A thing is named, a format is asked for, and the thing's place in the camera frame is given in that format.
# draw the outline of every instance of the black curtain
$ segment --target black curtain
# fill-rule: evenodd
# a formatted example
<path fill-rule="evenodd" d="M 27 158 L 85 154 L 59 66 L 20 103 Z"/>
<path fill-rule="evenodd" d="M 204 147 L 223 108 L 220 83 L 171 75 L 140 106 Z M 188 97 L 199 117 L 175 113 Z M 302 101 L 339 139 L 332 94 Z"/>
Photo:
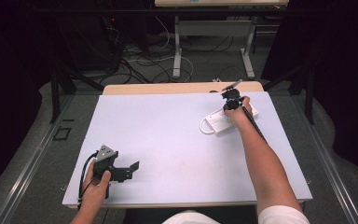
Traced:
<path fill-rule="evenodd" d="M 0 1 L 0 175 L 32 126 L 50 70 L 17 1 Z"/>
<path fill-rule="evenodd" d="M 336 127 L 333 148 L 358 165 L 358 0 L 291 0 L 288 6 L 313 7 L 328 7 L 331 13 L 284 18 L 262 78 L 274 80 L 297 65 L 314 65 L 314 97 Z"/>

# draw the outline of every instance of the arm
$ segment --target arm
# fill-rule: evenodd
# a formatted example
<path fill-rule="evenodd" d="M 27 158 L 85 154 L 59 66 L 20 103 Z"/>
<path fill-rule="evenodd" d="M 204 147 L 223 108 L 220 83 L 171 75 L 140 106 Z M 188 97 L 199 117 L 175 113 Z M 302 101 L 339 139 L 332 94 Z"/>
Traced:
<path fill-rule="evenodd" d="M 83 202 L 80 210 L 71 222 L 73 224 L 92 223 L 105 199 L 106 188 L 109 185 L 111 174 L 109 171 L 105 171 L 101 181 L 93 179 L 92 171 L 94 170 L 94 164 L 95 161 L 92 161 L 89 165 L 86 178 L 83 182 L 83 190 L 85 190 Z"/>
<path fill-rule="evenodd" d="M 252 112 L 249 101 L 249 97 L 245 97 L 243 104 L 249 112 Z M 286 205 L 302 212 L 281 161 L 259 135 L 242 109 L 239 107 L 235 110 L 226 110 L 226 115 L 241 134 L 246 163 L 255 187 L 257 214 L 272 205 Z"/>

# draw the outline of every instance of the gray carpet floor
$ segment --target gray carpet floor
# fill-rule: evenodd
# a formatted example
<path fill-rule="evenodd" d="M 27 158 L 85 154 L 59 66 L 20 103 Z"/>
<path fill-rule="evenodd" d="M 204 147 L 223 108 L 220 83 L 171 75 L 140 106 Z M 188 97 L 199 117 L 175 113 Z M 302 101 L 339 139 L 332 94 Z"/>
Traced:
<path fill-rule="evenodd" d="M 210 49 L 222 40 L 224 40 L 224 37 L 190 37 L 187 41 L 191 43 L 192 49 L 196 46 L 201 49 Z M 273 37 L 258 38 L 256 52 L 251 54 L 256 80 L 261 82 L 264 82 L 264 80 L 260 80 L 260 74 L 272 41 Z M 183 57 L 187 57 L 188 61 L 182 61 L 183 75 L 175 81 L 205 82 L 212 81 L 217 77 L 223 81 L 234 81 L 239 78 L 246 80 L 239 52 L 240 46 L 243 46 L 243 42 L 234 39 L 232 46 L 225 51 L 185 51 Z M 172 56 L 170 49 L 162 49 L 161 46 L 155 48 L 156 50 L 167 50 L 167 53 Z M 128 60 L 136 58 L 138 57 L 131 56 L 128 57 Z M 172 60 L 167 60 L 158 63 L 159 66 L 142 62 L 131 64 L 135 69 L 142 71 L 142 74 L 151 79 L 154 78 L 156 82 L 164 82 L 168 80 L 168 76 L 164 75 L 165 72 L 161 67 L 172 68 L 172 63 Z M 186 71 L 191 74 L 191 79 L 186 76 Z M 95 77 L 95 79 L 99 76 L 96 72 L 87 73 L 87 75 Z M 124 75 L 114 76 L 105 78 L 102 83 L 104 85 L 118 84 L 126 79 L 127 77 Z M 136 83 L 136 80 L 132 79 L 130 83 Z M 305 214 L 310 219 L 310 223 L 352 223 L 348 220 L 348 216 L 342 208 L 342 201 L 337 197 L 337 191 L 332 187 L 330 176 L 324 168 L 320 154 L 315 149 L 316 143 L 310 134 L 308 123 L 304 120 L 301 110 L 298 109 L 298 105 L 303 105 L 304 94 L 290 96 L 287 92 L 288 84 L 283 82 L 273 88 L 269 94 L 304 176 L 310 181 L 309 186 L 314 199 L 306 202 Z M 68 223 L 75 216 L 76 210 L 62 206 L 64 186 L 68 184 L 72 175 L 78 151 L 97 104 L 98 95 L 101 94 L 82 82 L 76 81 L 76 85 L 78 87 L 76 95 L 62 95 L 62 102 L 68 102 L 67 109 L 62 111 L 62 116 L 55 124 L 54 134 L 46 142 L 44 142 L 44 139 L 46 139 L 47 131 L 51 129 L 49 120 L 52 111 L 49 85 L 47 84 L 40 90 L 43 94 L 43 104 L 38 117 L 12 162 L 0 178 L 0 217 L 8 215 L 5 222 Z M 333 158 L 334 167 L 337 168 L 358 212 L 358 168 L 342 160 L 334 153 L 331 148 L 334 141 L 334 124 L 326 115 L 324 109 L 316 101 L 314 102 L 314 127 L 321 136 L 328 155 Z M 67 138 L 60 140 L 65 137 L 68 130 L 70 131 Z M 40 148 L 45 150 L 40 155 L 40 163 L 34 167 L 31 173 L 32 181 L 24 186 L 23 194 L 19 196 L 16 203 L 12 204 L 12 213 L 1 214 L 2 209 L 7 204 L 7 198 L 13 196 L 11 192 L 13 187 L 16 186 L 19 176 L 21 176 L 23 168 Z M 125 214 L 126 210 L 124 209 L 102 209 L 95 223 L 122 223 Z"/>

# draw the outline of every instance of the hand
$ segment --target hand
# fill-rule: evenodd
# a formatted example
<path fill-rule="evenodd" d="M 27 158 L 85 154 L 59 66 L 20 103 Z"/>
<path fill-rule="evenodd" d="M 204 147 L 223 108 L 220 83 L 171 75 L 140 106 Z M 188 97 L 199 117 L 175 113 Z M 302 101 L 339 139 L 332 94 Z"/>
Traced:
<path fill-rule="evenodd" d="M 251 99 L 249 97 L 244 96 L 242 100 L 242 106 L 245 106 L 249 113 L 252 114 L 252 107 L 249 105 L 250 100 Z M 239 124 L 242 124 L 244 121 L 248 120 L 240 106 L 235 110 L 225 110 L 225 114 L 237 127 Z"/>
<path fill-rule="evenodd" d="M 92 223 L 103 204 L 106 188 L 109 186 L 110 172 L 105 171 L 101 181 L 93 177 L 95 161 L 89 165 L 83 182 L 83 200 L 79 212 L 72 223 Z"/>

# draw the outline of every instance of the person's right hand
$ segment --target person's right hand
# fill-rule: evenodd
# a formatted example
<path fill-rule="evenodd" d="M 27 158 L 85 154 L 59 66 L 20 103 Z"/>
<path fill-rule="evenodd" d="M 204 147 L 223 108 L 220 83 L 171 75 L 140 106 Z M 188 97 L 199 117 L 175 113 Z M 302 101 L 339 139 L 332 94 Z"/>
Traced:
<path fill-rule="evenodd" d="M 251 99 L 248 96 L 244 96 L 242 101 L 242 106 L 244 106 L 249 111 L 249 113 L 252 114 L 252 108 L 249 105 L 250 100 Z M 235 110 L 225 110 L 225 114 L 230 118 L 231 122 L 233 122 L 237 127 L 239 126 L 239 124 L 248 120 L 248 118 L 246 117 L 245 113 L 243 113 L 243 110 L 240 106 Z"/>

